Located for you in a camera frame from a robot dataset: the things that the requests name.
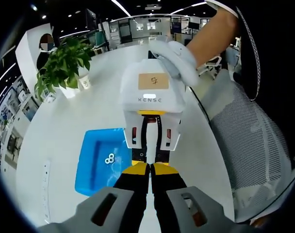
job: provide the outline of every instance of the white wall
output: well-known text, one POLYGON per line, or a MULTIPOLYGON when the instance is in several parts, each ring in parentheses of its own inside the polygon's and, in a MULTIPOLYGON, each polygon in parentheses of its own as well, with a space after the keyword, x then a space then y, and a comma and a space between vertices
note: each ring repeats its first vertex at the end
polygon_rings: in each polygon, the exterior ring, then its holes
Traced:
MULTIPOLYGON (((111 33, 110 33, 109 22, 107 22, 107 21, 102 22, 102 25, 103 25, 103 29, 105 31, 105 36, 107 37, 107 40, 110 40, 111 39, 111 33)), ((100 24, 98 24, 98 28, 99 28, 100 31, 102 31, 100 24)))
POLYGON ((36 61, 40 54, 40 39, 46 33, 51 34, 50 24, 44 24, 26 31, 15 51, 22 78, 33 96, 35 96, 34 85, 38 72, 36 61))

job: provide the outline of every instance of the desk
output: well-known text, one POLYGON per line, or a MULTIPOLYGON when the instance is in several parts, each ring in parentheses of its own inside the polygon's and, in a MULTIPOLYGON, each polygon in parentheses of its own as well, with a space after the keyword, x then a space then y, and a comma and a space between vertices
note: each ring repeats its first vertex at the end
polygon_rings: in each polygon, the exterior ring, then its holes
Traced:
MULTIPOLYGON (((47 160, 50 160, 48 203, 51 222, 71 217, 77 204, 87 198, 74 190, 84 134, 92 129, 125 126, 118 103, 121 75, 128 64, 147 57, 146 45, 97 55, 91 61, 90 89, 72 99, 59 95, 54 102, 41 104, 24 137, 16 171, 19 206, 33 224, 46 224, 41 183, 47 160)), ((186 99, 180 142, 171 153, 170 163, 188 185, 195 185, 213 197, 224 206, 226 216, 234 219, 231 188, 221 152, 189 90, 186 99)), ((155 138, 153 130, 151 126, 147 131, 148 147, 155 138)))

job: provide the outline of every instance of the blue tray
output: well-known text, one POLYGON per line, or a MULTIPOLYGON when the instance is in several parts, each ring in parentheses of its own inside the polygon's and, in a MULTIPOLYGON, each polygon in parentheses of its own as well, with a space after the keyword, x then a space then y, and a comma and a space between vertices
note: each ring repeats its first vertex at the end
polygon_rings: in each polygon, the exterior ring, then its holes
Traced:
POLYGON ((75 190, 86 196, 106 186, 114 186, 117 179, 131 166, 131 149, 127 148, 122 128, 90 130, 85 133, 75 179, 75 190), (105 164, 109 154, 114 163, 105 164))

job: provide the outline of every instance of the office chair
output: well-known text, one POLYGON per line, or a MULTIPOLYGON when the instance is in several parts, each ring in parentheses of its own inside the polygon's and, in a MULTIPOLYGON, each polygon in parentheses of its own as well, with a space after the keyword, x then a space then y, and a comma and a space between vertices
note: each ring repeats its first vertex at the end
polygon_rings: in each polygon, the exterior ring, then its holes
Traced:
POLYGON ((235 221, 244 222, 278 198, 291 180, 285 139, 225 69, 217 75, 202 104, 228 170, 235 221))

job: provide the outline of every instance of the computer monitor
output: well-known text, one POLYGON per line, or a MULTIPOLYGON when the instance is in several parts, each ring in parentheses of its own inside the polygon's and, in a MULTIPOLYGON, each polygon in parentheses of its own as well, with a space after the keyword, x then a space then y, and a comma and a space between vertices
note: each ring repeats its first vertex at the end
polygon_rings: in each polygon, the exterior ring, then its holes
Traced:
POLYGON ((96 14, 89 9, 86 9, 86 26, 89 30, 98 30, 96 14))
POLYGON ((188 28, 199 30, 199 23, 188 22, 188 28))

